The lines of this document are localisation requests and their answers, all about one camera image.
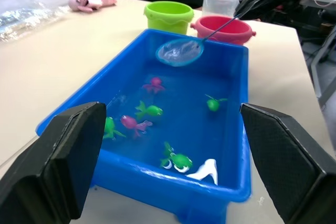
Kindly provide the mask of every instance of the green plastic bucket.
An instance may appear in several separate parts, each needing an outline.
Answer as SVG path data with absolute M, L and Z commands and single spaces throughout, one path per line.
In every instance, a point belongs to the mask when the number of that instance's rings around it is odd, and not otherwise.
M 194 17 L 190 6 L 171 1 L 156 1 L 146 5 L 144 14 L 148 28 L 186 34 L 188 23 Z

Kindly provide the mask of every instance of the green frog toy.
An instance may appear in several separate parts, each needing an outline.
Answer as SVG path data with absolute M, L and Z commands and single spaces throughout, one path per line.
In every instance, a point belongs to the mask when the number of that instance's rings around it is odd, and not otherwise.
M 208 104 L 208 108 L 211 110 L 211 111 L 217 111 L 219 109 L 219 103 L 220 102 L 223 102 L 223 101 L 227 101 L 226 98 L 222 98 L 222 99 L 219 99 L 219 100 L 216 100 L 215 98 L 212 98 L 210 95 L 207 95 L 207 97 L 209 97 L 210 99 L 207 100 L 207 104 Z
M 168 157 L 161 160 L 161 167 L 170 169 L 173 163 L 174 168 L 178 172 L 185 173 L 193 166 L 193 162 L 187 156 L 183 154 L 175 154 L 174 149 L 170 147 L 169 143 L 164 142 L 164 147 L 164 154 Z
M 116 131 L 114 129 L 115 124 L 113 121 L 113 118 L 107 117 L 105 120 L 105 128 L 104 128 L 104 138 L 114 138 L 114 134 L 122 137 L 126 137 L 124 134 L 120 133 L 119 131 Z

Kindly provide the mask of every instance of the bath toy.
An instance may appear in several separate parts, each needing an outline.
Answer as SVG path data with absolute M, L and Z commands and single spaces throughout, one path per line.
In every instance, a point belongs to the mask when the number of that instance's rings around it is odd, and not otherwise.
M 147 126 L 153 125 L 153 123 L 149 121 L 144 121 L 143 123 L 138 124 L 134 118 L 128 115 L 123 115 L 121 117 L 121 123 L 128 129 L 134 129 L 136 136 L 140 136 L 138 130 L 143 131 L 145 133 Z
M 114 134 L 118 136 L 126 137 L 124 134 L 120 133 L 119 131 L 116 131 L 114 127 L 115 125 L 114 125 L 113 118 L 111 117 L 106 118 L 103 139 L 104 138 L 114 138 Z
M 216 100 L 215 98 L 212 98 L 210 95 L 207 95 L 207 94 L 206 96 L 210 98 L 210 100 L 207 100 L 206 103 L 208 104 L 208 107 L 211 111 L 217 111 L 219 109 L 219 102 L 223 102 L 227 100 L 226 98 Z
M 174 149 L 170 147 L 169 143 L 164 142 L 165 152 L 164 154 L 168 156 L 168 158 L 161 160 L 161 167 L 165 169 L 172 168 L 172 162 L 174 164 L 174 168 L 180 172 L 185 173 L 193 166 L 193 162 L 183 154 L 175 154 Z
M 138 120 L 140 120 L 144 115 L 162 115 L 163 110 L 160 109 L 157 106 L 151 105 L 148 108 L 146 108 L 146 105 L 143 101 L 140 101 L 140 105 L 138 107 L 135 107 L 137 110 L 140 110 L 140 112 L 135 113 L 138 116 Z
M 148 92 L 154 91 L 154 94 L 158 93 L 159 91 L 164 90 L 164 87 L 161 86 L 161 79 L 159 77 L 154 77 L 151 80 L 151 84 L 145 84 L 142 86 L 143 88 L 147 89 Z
M 218 185 L 217 165 L 214 159 L 207 159 L 204 164 L 198 168 L 197 172 L 188 174 L 187 177 L 202 180 L 208 175 L 212 177 L 215 185 Z
M 115 5 L 117 0 L 69 0 L 69 7 L 74 11 L 92 13 L 105 6 Z

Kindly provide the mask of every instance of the white table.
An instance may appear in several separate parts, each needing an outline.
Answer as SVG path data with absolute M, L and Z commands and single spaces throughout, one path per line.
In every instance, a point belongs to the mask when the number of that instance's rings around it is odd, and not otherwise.
M 0 44 L 0 177 L 34 140 L 36 125 L 146 28 L 145 5 L 119 0 L 116 7 L 69 14 L 19 41 Z M 195 11 L 195 20 L 200 15 Z M 292 115 L 333 155 L 296 31 L 248 23 L 257 32 L 246 44 L 250 103 Z M 188 34 L 196 32 L 189 29 Z M 229 205 L 227 223 L 283 223 L 254 165 L 252 184 L 247 203 Z M 83 216 L 74 223 L 176 222 L 170 213 L 98 188 L 90 191 Z

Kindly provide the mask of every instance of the green fish toy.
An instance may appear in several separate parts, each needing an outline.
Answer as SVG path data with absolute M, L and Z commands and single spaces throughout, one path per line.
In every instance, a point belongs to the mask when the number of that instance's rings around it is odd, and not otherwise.
M 118 136 L 126 137 L 124 134 L 120 133 L 119 131 L 116 131 L 114 127 L 115 127 L 115 124 L 114 124 L 113 118 L 106 118 L 103 139 L 104 138 L 114 138 L 114 134 Z
M 161 167 L 170 169 L 173 163 L 174 168 L 177 171 L 185 173 L 193 166 L 193 162 L 187 156 L 183 154 L 175 154 L 174 149 L 170 147 L 169 143 L 164 142 L 164 147 L 164 154 L 168 156 L 168 158 L 161 160 Z
M 138 116 L 138 120 L 140 120 L 144 115 L 152 115 L 152 116 L 157 116 L 157 115 L 162 115 L 163 110 L 160 109 L 157 106 L 151 105 L 148 108 L 146 108 L 146 105 L 143 101 L 140 101 L 140 105 L 138 107 L 135 107 L 137 110 L 140 110 L 140 112 L 135 113 Z
M 215 98 L 212 98 L 210 95 L 206 94 L 206 96 L 210 98 L 210 100 L 208 100 L 206 103 L 208 104 L 208 108 L 211 111 L 217 111 L 219 109 L 219 103 L 223 101 L 227 101 L 226 98 L 216 100 Z

